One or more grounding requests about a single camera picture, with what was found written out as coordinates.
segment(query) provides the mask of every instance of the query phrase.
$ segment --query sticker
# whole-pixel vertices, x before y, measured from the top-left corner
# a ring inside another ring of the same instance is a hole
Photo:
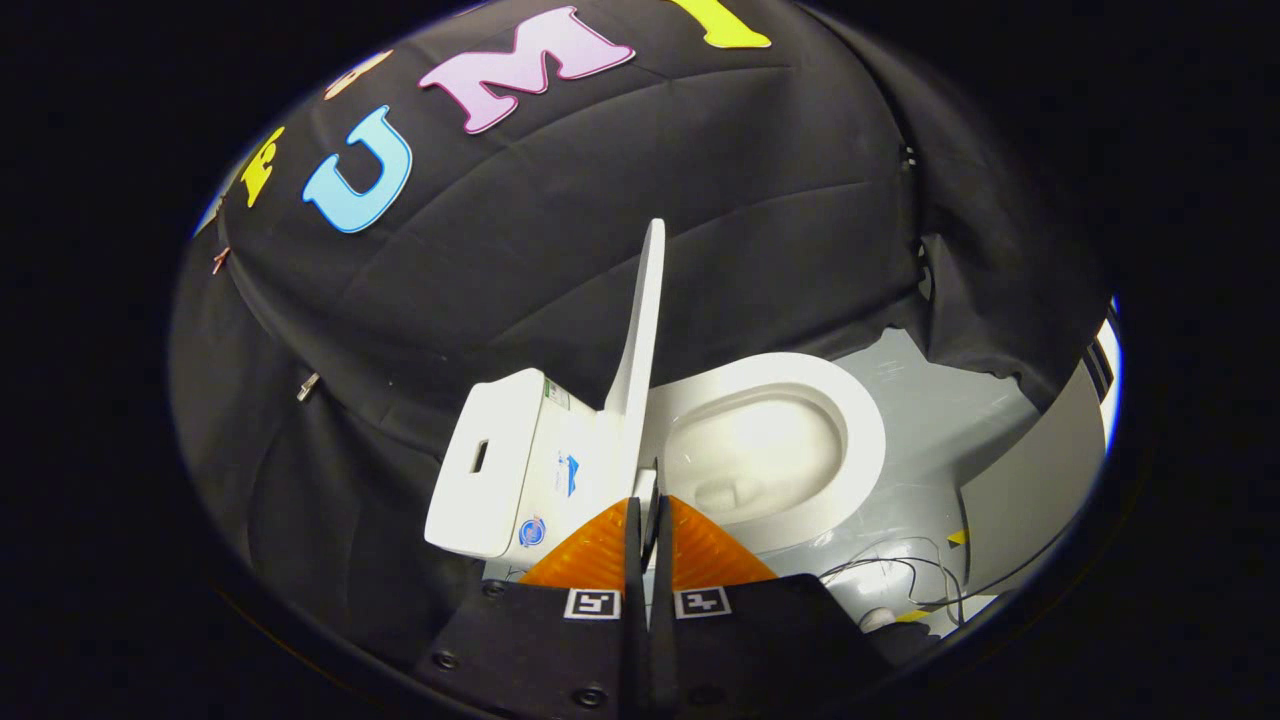
[[[622,616],[622,593],[618,591],[584,591],[570,588],[564,603],[566,620],[617,620]]]
[[[244,173],[241,174],[241,182],[244,183],[244,190],[248,191],[248,206],[253,206],[253,201],[257,200],[257,193],[262,191],[262,186],[266,184],[266,178],[271,177],[271,170],[274,168],[269,167],[275,158],[275,140],[280,137],[284,128],[276,128],[271,133],[271,137],[266,138],[262,143],[262,149],[259,150],[253,158],[248,161],[248,167],[244,168]]]
[[[556,76],[579,79],[621,65],[636,51],[614,45],[586,27],[566,6],[534,15],[516,26],[511,53],[462,53],[440,63],[417,81],[426,90],[439,86],[462,106],[467,120],[462,128],[468,135],[484,132],[512,114],[520,100],[494,95],[488,85],[525,92],[547,91],[547,59],[559,64]]]
[[[698,588],[676,593],[676,618],[710,618],[712,615],[731,615],[728,596],[723,587]]]
[[[564,497],[571,497],[573,491],[577,489],[577,460],[570,455],[564,456],[564,451],[556,455],[556,495],[563,495]]]
[[[703,26],[707,35],[703,40],[712,47],[768,47],[773,45],[768,37],[746,27],[737,15],[722,5],[719,0],[671,0],[692,15]]]
[[[568,410],[568,393],[564,392],[564,388],[553,383],[550,379],[544,379],[543,382],[543,396],[564,410]]]
[[[576,484],[573,483],[573,475],[576,475],[576,474],[577,474],[577,460],[573,460],[573,456],[572,456],[572,455],[570,455],[570,456],[568,456],[568,495],[570,495],[571,497],[572,497],[572,495],[573,495],[573,488],[576,488],[576,487],[577,487],[577,486],[576,486]]]
[[[543,542],[544,537],[547,537],[547,524],[536,515],[520,527],[520,544],[524,547],[532,547]]]
[[[339,92],[347,90],[348,85],[356,82],[356,78],[371,70],[375,65],[378,65],[378,63],[381,63],[390,56],[392,53],[393,50],[383,50],[381,53],[347,70],[347,74],[329,83],[329,87],[324,88],[324,99],[332,100],[337,97]]]
[[[342,232],[360,232],[374,224],[399,197],[408,181],[413,151],[387,122],[389,109],[383,105],[365,115],[347,136],[347,145],[362,143],[383,164],[383,174],[374,187],[365,192],[352,190],[338,172],[338,155],[334,154],[320,163],[302,188],[302,200],[315,202],[329,224]]]

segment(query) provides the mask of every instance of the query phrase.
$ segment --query gray panel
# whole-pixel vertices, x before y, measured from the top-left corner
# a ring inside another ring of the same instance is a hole
[[[1021,442],[960,488],[969,521],[968,587],[982,588],[1044,547],[1088,498],[1105,454],[1098,397],[1082,364]],[[1052,553],[986,592],[1016,587]]]

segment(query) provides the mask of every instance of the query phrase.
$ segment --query wire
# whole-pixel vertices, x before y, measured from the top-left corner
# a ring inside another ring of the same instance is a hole
[[[923,557],[902,557],[902,559],[887,559],[887,557],[876,559],[876,557],[868,557],[868,559],[864,559],[864,560],[858,560],[863,555],[867,555],[868,552],[870,552],[872,548],[874,548],[878,544],[883,544],[883,543],[887,543],[887,542],[897,542],[897,541],[924,541],[924,542],[929,543],[931,546],[933,546],[933,556],[937,557],[937,561],[929,561],[929,560],[925,560]],[[861,566],[861,565],[867,565],[867,564],[876,562],[876,561],[896,561],[896,560],[916,560],[919,562],[925,562],[928,565],[933,565],[934,568],[937,568],[938,570],[941,570],[942,574],[943,574],[943,578],[942,578],[942,598],[945,601],[947,601],[947,602],[919,602],[914,597],[911,597],[911,592],[915,588],[915,566],[914,565],[909,565],[909,564],[908,564],[908,566],[911,568],[911,577],[913,577],[913,579],[911,579],[911,589],[908,591],[906,600],[909,602],[914,603],[914,605],[918,605],[918,606],[933,606],[933,607],[941,606],[941,607],[946,607],[947,619],[948,620],[951,620],[952,623],[955,623],[956,626],[960,626],[960,625],[965,624],[964,602],[963,602],[964,598],[961,598],[961,602],[959,605],[956,605],[956,612],[957,612],[959,618],[956,615],[951,614],[951,605],[955,605],[955,603],[950,602],[951,601],[951,592],[950,592],[950,588],[947,585],[947,577],[950,577],[951,582],[955,583],[955,585],[956,585],[956,597],[957,598],[963,594],[963,591],[960,589],[960,580],[956,579],[955,573],[952,573],[951,570],[948,570],[942,564],[942,548],[938,547],[938,543],[933,542],[933,538],[929,538],[929,537],[925,537],[925,536],[892,537],[892,538],[884,538],[884,539],[876,541],[872,544],[867,546],[865,550],[863,550],[861,552],[859,552],[858,555],[855,555],[852,559],[850,559],[849,562],[845,562],[842,565],[837,565],[836,568],[833,568],[831,570],[827,570],[819,578],[824,578],[824,577],[827,577],[831,573],[837,573],[838,574],[844,569]]]
[[[1028,559],[1027,559],[1025,561],[1023,561],[1023,564],[1021,564],[1021,565],[1019,565],[1018,568],[1014,568],[1014,569],[1012,569],[1012,570],[1010,570],[1009,573],[1005,573],[1005,574],[1004,574],[1004,575],[1001,575],[1000,578],[997,578],[997,579],[995,579],[995,580],[992,580],[992,582],[987,583],[986,585],[982,585],[980,588],[978,588],[978,589],[973,591],[972,593],[969,593],[969,594],[966,594],[966,596],[961,596],[961,597],[957,597],[957,598],[955,598],[955,600],[948,600],[947,602],[945,602],[945,603],[940,603],[940,605],[951,605],[951,603],[955,603],[955,602],[963,602],[963,601],[965,601],[965,600],[969,600],[969,598],[972,598],[972,597],[974,597],[974,596],[978,596],[978,594],[982,594],[982,593],[983,593],[983,591],[986,591],[986,589],[988,589],[988,588],[993,588],[993,587],[998,585],[1000,583],[1004,583],[1004,582],[1005,582],[1005,580],[1007,580],[1009,578],[1012,578],[1012,577],[1014,577],[1014,575],[1016,575],[1018,573],[1021,573],[1021,571],[1023,571],[1023,569],[1024,569],[1024,568],[1027,568],[1028,565],[1030,565],[1032,562],[1034,562],[1037,557],[1039,557],[1041,555],[1044,555],[1044,551],[1046,551],[1046,550],[1048,550],[1048,548],[1053,547],[1053,543],[1055,543],[1055,542],[1057,542],[1057,538],[1062,537],[1062,534],[1064,534],[1064,533],[1065,533],[1065,532],[1068,530],[1068,528],[1070,528],[1070,527],[1071,527],[1071,525],[1074,525],[1074,524],[1075,524],[1075,516],[1073,516],[1073,518],[1071,518],[1071,520],[1069,520],[1069,521],[1068,521],[1068,523],[1066,523],[1065,525],[1062,525],[1062,528],[1061,528],[1061,529],[1060,529],[1060,530],[1059,530],[1057,533],[1055,533],[1055,534],[1053,534],[1053,537],[1052,537],[1052,538],[1050,538],[1050,541],[1048,541],[1047,543],[1044,543],[1044,547],[1042,547],[1042,548],[1037,550],[1037,551],[1036,551],[1036,555],[1032,555],[1030,557],[1028,557]]]
[[[922,607],[937,607],[937,606],[950,607],[951,605],[955,605],[955,603],[960,602],[960,605],[956,606],[956,611],[957,611],[959,618],[952,618],[951,614],[950,614],[950,611],[947,612],[947,616],[951,618],[951,621],[955,623],[956,626],[964,625],[966,623],[965,616],[964,616],[964,603],[963,603],[963,601],[965,601],[968,598],[965,598],[965,597],[956,597],[956,600],[950,600],[951,594],[947,592],[946,579],[951,578],[951,582],[955,583],[955,585],[956,585],[956,596],[961,594],[960,580],[956,579],[955,573],[952,573],[951,570],[948,570],[947,568],[945,568],[941,562],[934,562],[932,560],[925,560],[923,557],[864,557],[861,560],[850,560],[849,562],[841,562],[840,565],[836,565],[835,568],[832,568],[832,569],[827,570],[826,573],[823,573],[822,575],[819,575],[818,579],[822,580],[822,579],[828,578],[828,577],[835,577],[835,575],[838,575],[840,573],[844,573],[845,570],[849,570],[849,569],[852,569],[852,568],[861,568],[863,565],[870,565],[873,562],[899,562],[901,565],[906,565],[908,568],[911,569],[911,585],[906,591],[906,600],[908,600],[908,602],[910,602],[911,605],[922,606]],[[934,568],[942,570],[942,573],[943,573],[943,578],[942,578],[942,587],[943,587],[943,589],[942,589],[942,592],[943,592],[943,596],[947,598],[946,601],[920,602],[920,601],[915,600],[914,597],[911,597],[911,593],[915,592],[915,580],[916,580],[915,566],[911,565],[911,562],[924,562],[927,565],[933,565]]]

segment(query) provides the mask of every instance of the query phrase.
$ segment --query toilet bowl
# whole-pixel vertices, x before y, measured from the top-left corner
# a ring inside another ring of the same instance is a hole
[[[762,553],[852,515],[884,464],[876,401],[840,366],[796,352],[745,357],[649,391],[640,462]]]

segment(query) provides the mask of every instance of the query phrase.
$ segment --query blue letter u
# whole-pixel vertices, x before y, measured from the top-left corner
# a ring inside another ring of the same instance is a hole
[[[330,155],[302,188],[302,200],[315,202],[329,223],[342,232],[360,232],[374,223],[404,188],[413,167],[413,151],[404,138],[387,122],[383,105],[360,120],[347,136],[347,145],[364,142],[383,164],[383,174],[367,192],[351,190],[338,172],[338,155]]]

